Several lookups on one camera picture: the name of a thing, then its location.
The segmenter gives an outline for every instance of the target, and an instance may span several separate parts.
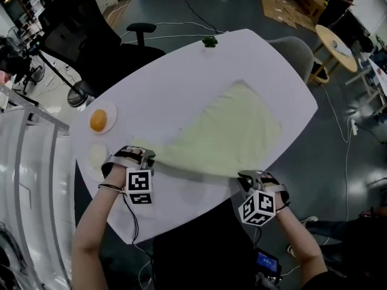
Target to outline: wrist strap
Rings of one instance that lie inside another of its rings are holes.
[[[105,188],[105,189],[110,189],[110,190],[116,191],[118,193],[123,193],[122,188],[119,188],[119,187],[111,185],[111,184],[99,184],[98,189],[101,187]]]
[[[282,206],[281,208],[279,208],[279,209],[276,210],[276,213],[279,213],[281,210],[287,208],[287,207],[290,205],[290,203],[291,203],[291,202],[285,203],[284,206]]]

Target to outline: desk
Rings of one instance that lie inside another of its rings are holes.
[[[206,51],[198,41],[151,62],[107,90],[74,119],[70,126],[73,151],[92,197],[98,189],[85,167],[90,143],[102,141],[111,152],[133,138],[168,143],[238,79],[261,96],[282,127],[277,145],[257,169],[267,169],[300,135],[317,111],[317,103],[291,65],[250,30],[216,38],[219,43],[213,50]],[[98,135],[90,131],[89,117],[104,101],[115,104],[117,120],[112,129]],[[140,225],[136,242],[185,224],[238,191],[235,179],[181,172],[157,163],[154,169],[154,204],[132,205]],[[124,242],[132,242],[134,223],[121,198],[114,203],[108,222]]]
[[[361,75],[361,78],[363,80],[363,83],[365,85],[365,88],[366,88],[366,91],[367,91],[369,97],[365,100],[365,102],[363,102],[362,104],[359,105],[358,111],[363,106],[369,104],[372,100],[374,100],[379,95],[380,100],[382,101],[382,107],[374,112],[374,116],[375,116],[375,115],[381,113],[385,108],[387,108],[387,102],[385,99],[385,96],[387,95],[387,74],[382,69],[380,69],[375,64],[375,62],[373,62],[371,59],[368,59],[368,62],[370,64],[370,66],[364,72],[370,73],[371,71],[373,71],[376,75],[375,81],[374,81],[375,85],[379,84],[380,87],[376,87],[376,89],[374,89],[373,87],[368,86],[366,79],[364,78],[366,73],[361,72],[359,74],[359,75]],[[353,82],[353,80],[350,80],[346,83],[346,85],[348,85],[348,83],[352,83],[352,82]]]
[[[317,77],[317,75],[328,65],[328,63],[330,63],[334,58],[337,60],[337,62],[331,69],[330,73],[332,73],[334,69],[336,69],[338,64],[343,65],[350,72],[357,71],[357,64],[356,64],[355,58],[352,55],[347,57],[346,55],[343,55],[334,49],[333,41],[336,41],[339,46],[346,47],[344,42],[340,40],[338,36],[336,36],[328,28],[321,25],[316,26],[316,33],[319,39],[321,40],[322,44],[313,53],[316,54],[323,46],[325,46],[327,50],[330,52],[330,55],[326,59],[326,61],[322,63],[321,67],[314,74],[312,74],[312,76],[309,78],[308,83],[311,83]]]

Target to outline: person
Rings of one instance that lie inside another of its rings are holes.
[[[140,150],[133,152],[141,155]],[[134,166],[137,164],[133,159],[130,161]],[[126,169],[115,164],[104,183],[121,189],[125,180]],[[99,249],[110,209],[118,194],[113,188],[100,188],[78,224],[72,246],[74,290],[108,289]],[[278,210],[276,219],[300,262],[302,289],[358,288],[358,284],[350,279],[328,272],[317,242],[283,203],[279,193],[275,194],[275,205]],[[165,235],[170,239],[171,233],[176,233],[173,231],[181,229],[184,229],[181,232],[183,236],[169,241],[167,248],[154,244],[155,288],[157,285],[160,289],[210,289],[219,285],[220,289],[256,289],[253,244],[251,240],[244,240],[247,234],[236,220],[230,199]],[[167,263],[163,261],[170,261],[172,266],[163,267]]]
[[[373,277],[377,282],[387,267],[387,207],[362,213],[354,221],[318,221],[309,217],[304,225],[312,233],[341,241],[320,246],[324,259],[347,277]]]
[[[329,27],[334,24],[341,16],[343,16],[353,4],[354,0],[329,0],[324,12],[320,15],[319,25]]]

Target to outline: hand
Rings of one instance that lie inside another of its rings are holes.
[[[132,150],[132,153],[142,155],[142,151],[140,149]],[[139,164],[136,160],[132,158],[126,159],[132,161],[133,163]],[[126,167],[123,167],[120,164],[113,164],[109,175],[105,178],[103,183],[123,189],[126,184]]]
[[[273,177],[273,175],[270,175],[268,173],[263,173],[262,174],[262,178],[274,178],[274,177]],[[271,186],[271,185],[275,185],[275,184],[272,183],[272,182],[264,183],[265,187],[268,187],[268,186]],[[275,203],[276,203],[276,209],[279,209],[279,208],[281,208],[281,207],[283,207],[285,205],[284,202],[282,201],[281,193],[279,193],[279,192],[275,193]]]

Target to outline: shoe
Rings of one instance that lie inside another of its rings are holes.
[[[292,249],[292,247],[291,247],[290,245],[288,246],[288,248],[286,249],[286,251],[287,251],[288,253],[290,253],[290,254],[293,256],[293,258],[296,257],[295,254],[294,254],[294,252],[293,252],[293,249]]]
[[[301,221],[301,224],[304,227],[306,227],[307,222],[311,222],[311,221],[319,221],[319,219],[316,216],[310,216],[310,217],[307,217],[305,220]]]

